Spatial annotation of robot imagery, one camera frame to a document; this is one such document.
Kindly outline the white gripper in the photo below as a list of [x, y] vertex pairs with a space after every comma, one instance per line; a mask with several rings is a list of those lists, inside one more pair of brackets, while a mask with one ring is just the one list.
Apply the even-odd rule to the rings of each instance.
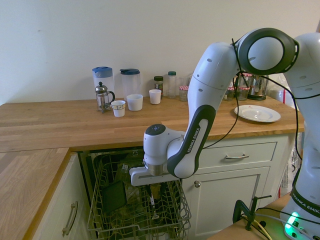
[[131, 184], [135, 187], [146, 185], [148, 196], [152, 199], [150, 185], [161, 183], [159, 196], [162, 198], [166, 192], [166, 183], [164, 182], [179, 180], [179, 178], [171, 175], [165, 168], [166, 166], [133, 167], [129, 170]]

